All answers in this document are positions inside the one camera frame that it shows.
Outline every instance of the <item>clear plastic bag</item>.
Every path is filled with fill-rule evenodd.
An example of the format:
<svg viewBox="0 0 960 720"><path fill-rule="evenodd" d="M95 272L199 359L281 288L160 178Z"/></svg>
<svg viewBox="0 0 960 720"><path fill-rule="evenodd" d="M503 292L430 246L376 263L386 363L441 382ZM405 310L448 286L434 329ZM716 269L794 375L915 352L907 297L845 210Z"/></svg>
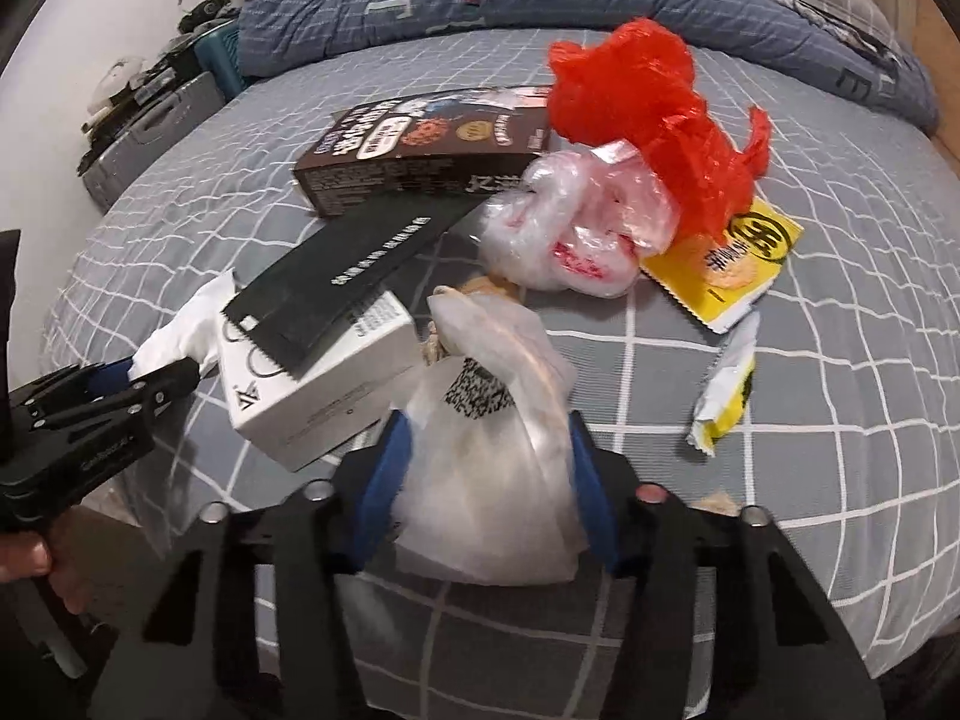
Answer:
<svg viewBox="0 0 960 720"><path fill-rule="evenodd" d="M499 295L429 298L450 357L405 407L413 458L394 504L401 570L472 584L570 581L586 546L570 482L572 365Z"/></svg>
<svg viewBox="0 0 960 720"><path fill-rule="evenodd" d="M530 191L486 203L480 253L492 271L531 289L622 295L638 260L666 251L677 229L664 185L626 141L546 154L523 180Z"/></svg>

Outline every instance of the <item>fingernail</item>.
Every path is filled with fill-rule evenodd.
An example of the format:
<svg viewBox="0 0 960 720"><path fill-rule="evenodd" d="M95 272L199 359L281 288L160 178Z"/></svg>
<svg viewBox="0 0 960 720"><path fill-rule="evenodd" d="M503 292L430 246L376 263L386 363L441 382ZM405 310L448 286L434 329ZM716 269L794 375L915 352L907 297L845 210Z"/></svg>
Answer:
<svg viewBox="0 0 960 720"><path fill-rule="evenodd" d="M30 550L30 560L34 567L34 575L40 576L50 571L50 553L47 551L47 545L42 541Z"/></svg>

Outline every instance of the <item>gray bedsheet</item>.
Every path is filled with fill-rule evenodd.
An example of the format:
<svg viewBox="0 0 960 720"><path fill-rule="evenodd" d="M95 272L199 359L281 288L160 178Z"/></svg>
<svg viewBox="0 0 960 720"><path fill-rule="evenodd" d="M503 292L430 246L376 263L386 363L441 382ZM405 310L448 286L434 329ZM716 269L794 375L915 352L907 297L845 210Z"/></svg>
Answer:
<svg viewBox="0 0 960 720"><path fill-rule="evenodd" d="M247 90L175 146L94 231L45 328L43 363L130 354L223 269L247 282L317 222L290 167L363 100L473 84L546 83L550 41L581 30L490 30L349 53ZM746 110L774 122L757 189L806 232L760 301L746 418L706 461L683 441L718 337L660 289L625 298L527 293L577 367L573 406L602 445L694 501L726 490L770 508L827 589L874 673L960 610L960 183L914 127L742 60L695 50L697 87L743 143ZM448 234L392 279L421 322L434 285L478 271ZM217 378L158 429L160 450L125 484L165 548L198 508L272 504L289 474L230 429ZM349 627L376 704L433 720L597 717L629 586L584 559L576 581L479 589L404 576L390 555L344 581ZM697 617L690 706L703 706L712 635L709 575ZM258 602L275 646L272 589Z"/></svg>

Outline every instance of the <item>gray suitcase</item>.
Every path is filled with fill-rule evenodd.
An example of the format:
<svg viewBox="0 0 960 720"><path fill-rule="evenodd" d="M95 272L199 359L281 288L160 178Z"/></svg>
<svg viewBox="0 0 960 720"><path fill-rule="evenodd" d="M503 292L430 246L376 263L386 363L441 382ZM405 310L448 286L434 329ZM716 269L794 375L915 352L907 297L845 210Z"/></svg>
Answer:
<svg viewBox="0 0 960 720"><path fill-rule="evenodd" d="M158 157L224 106L210 73L187 81L131 122L83 174L83 184L105 212Z"/></svg>

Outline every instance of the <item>snack wrapper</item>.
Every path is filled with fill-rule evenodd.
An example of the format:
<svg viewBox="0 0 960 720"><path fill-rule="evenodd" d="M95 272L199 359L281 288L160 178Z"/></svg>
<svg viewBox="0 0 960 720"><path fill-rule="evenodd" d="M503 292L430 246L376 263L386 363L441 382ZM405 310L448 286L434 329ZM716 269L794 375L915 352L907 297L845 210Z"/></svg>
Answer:
<svg viewBox="0 0 960 720"><path fill-rule="evenodd" d="M640 267L714 333L726 333L770 288L803 228L754 198L736 214L719 247L704 237L675 242Z"/></svg>
<svg viewBox="0 0 960 720"><path fill-rule="evenodd" d="M726 436L740 421L750 398L757 364L758 327L760 312L752 311L730 333L693 410L693 424L686 440L710 457L714 455L716 440Z"/></svg>

